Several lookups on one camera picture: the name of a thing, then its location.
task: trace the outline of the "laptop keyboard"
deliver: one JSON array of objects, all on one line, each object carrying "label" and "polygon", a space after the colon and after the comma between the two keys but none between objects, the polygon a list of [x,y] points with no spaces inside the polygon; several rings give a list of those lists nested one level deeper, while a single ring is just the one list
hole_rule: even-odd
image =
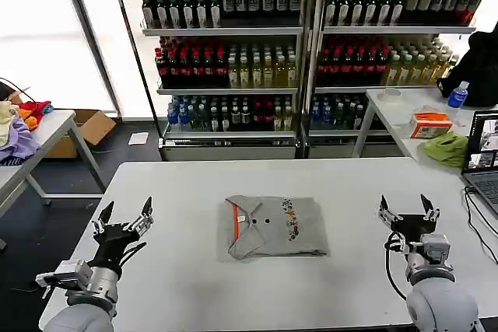
[{"label": "laptop keyboard", "polygon": [[480,189],[492,203],[498,204],[498,180],[475,181],[474,185]]}]

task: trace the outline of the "laptop screen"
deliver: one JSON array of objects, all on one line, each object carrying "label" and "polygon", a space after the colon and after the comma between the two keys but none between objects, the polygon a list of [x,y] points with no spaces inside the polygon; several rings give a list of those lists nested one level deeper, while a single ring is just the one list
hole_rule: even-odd
[{"label": "laptop screen", "polygon": [[498,110],[474,113],[463,173],[498,171]]}]

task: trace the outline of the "laptop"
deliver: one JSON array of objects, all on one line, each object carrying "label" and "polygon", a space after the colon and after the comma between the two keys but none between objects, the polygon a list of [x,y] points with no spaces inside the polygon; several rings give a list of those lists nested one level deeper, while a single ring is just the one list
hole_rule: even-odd
[{"label": "laptop", "polygon": [[498,110],[474,113],[461,175],[498,214]]}]

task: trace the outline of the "printed graphic on shirt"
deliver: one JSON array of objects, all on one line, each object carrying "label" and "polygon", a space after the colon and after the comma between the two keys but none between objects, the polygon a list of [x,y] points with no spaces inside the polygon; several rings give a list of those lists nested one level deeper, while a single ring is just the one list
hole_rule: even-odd
[{"label": "printed graphic on shirt", "polygon": [[289,241],[293,241],[299,235],[299,225],[297,221],[296,209],[293,207],[293,201],[290,198],[284,198],[282,209],[288,215],[287,229],[289,230]]}]

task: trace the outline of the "green cloth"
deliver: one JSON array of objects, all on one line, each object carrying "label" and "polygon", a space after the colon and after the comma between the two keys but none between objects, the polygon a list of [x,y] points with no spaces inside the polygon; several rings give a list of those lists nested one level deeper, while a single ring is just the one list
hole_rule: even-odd
[{"label": "green cloth", "polygon": [[447,132],[423,144],[423,151],[431,158],[450,167],[462,167],[467,152],[466,136]]}]

